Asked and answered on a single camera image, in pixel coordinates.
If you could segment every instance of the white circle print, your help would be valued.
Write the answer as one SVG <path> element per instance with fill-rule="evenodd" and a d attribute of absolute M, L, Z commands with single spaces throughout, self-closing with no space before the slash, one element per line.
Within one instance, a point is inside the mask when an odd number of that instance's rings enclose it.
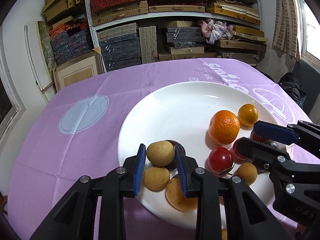
<path fill-rule="evenodd" d="M 59 129 L 64 134 L 75 134 L 93 126 L 105 114 L 109 98 L 93 95 L 76 102 L 60 119 Z"/>

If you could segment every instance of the pink cloth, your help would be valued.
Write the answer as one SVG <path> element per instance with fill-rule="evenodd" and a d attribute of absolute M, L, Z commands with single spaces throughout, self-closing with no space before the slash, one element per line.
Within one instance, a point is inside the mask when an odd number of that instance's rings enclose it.
<path fill-rule="evenodd" d="M 283 125 L 309 121 L 307 115 L 275 83 L 246 63 L 233 59 L 185 59 L 150 63 L 95 76 L 61 90 L 33 124 L 13 167 L 9 222 L 22 240 L 30 238 L 44 217 L 82 175 L 105 176 L 118 167 L 117 140 L 129 111 L 151 92 L 178 82 L 222 83 L 255 97 Z M 63 118 L 75 104 L 104 107 L 92 125 L 68 133 Z M 290 150 L 297 162 L 319 163 L 298 146 Z M 125 199 L 127 239 L 194 239 L 194 231 L 171 225 L 149 212 L 137 199 Z M 296 223 L 273 211 L 293 236 Z"/>

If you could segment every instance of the orange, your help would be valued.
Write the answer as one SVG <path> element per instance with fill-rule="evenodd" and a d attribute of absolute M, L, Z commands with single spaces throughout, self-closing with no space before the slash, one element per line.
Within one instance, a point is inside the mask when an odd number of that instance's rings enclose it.
<path fill-rule="evenodd" d="M 240 107 L 238 111 L 238 118 L 240 123 L 245 126 L 253 126 L 258 121 L 258 110 L 254 105 L 245 104 Z"/>
<path fill-rule="evenodd" d="M 228 110 L 217 112 L 210 121 L 209 136 L 219 145 L 232 143 L 238 136 L 240 122 L 236 115 Z"/>

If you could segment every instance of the tomato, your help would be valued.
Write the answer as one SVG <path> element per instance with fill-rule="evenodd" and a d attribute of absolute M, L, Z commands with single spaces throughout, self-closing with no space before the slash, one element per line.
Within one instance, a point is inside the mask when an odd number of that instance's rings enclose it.
<path fill-rule="evenodd" d="M 242 161 L 244 161 L 244 160 L 246 160 L 247 158 L 246 157 L 244 157 L 243 155 L 241 155 L 239 152 L 238 152 L 238 150 L 237 150 L 237 141 L 238 140 L 236 140 L 234 143 L 233 143 L 233 146 L 232 146 L 232 149 L 231 149 L 231 153 L 232 153 L 232 155 L 233 155 L 233 157 L 235 157 L 235 158 L 237 158 L 237 159 L 239 159 L 239 160 L 242 160 Z"/>
<path fill-rule="evenodd" d="M 264 143 L 264 142 L 268 141 L 267 138 L 258 136 L 253 130 L 252 130 L 252 132 L 250 134 L 250 139 L 252 139 L 254 141 L 257 141 L 257 142 L 261 142 L 261 143 Z"/>
<path fill-rule="evenodd" d="M 234 157 L 231 152 L 224 148 L 218 147 L 212 150 L 208 157 L 210 169 L 216 174 L 226 174 L 232 170 Z"/>

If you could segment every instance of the black bag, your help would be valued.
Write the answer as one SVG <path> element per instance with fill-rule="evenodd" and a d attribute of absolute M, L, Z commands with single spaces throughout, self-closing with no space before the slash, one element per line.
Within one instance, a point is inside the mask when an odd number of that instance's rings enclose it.
<path fill-rule="evenodd" d="M 278 84 L 292 100 L 298 104 L 298 106 L 303 108 L 303 103 L 306 100 L 307 94 L 298 79 L 291 72 L 286 73 Z"/>

